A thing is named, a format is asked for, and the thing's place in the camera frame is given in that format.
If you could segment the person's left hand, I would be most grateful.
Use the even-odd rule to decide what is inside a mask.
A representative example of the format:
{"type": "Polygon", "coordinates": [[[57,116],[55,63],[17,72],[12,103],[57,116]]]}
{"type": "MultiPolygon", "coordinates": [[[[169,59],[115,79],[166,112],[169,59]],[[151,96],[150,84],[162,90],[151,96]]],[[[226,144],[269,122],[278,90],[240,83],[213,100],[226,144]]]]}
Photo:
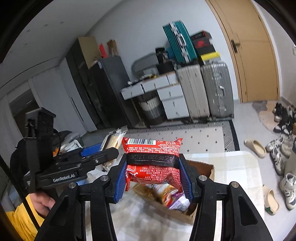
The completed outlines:
{"type": "Polygon", "coordinates": [[[45,192],[30,193],[29,196],[34,209],[43,217],[49,214],[55,204],[55,200],[45,192]]]}

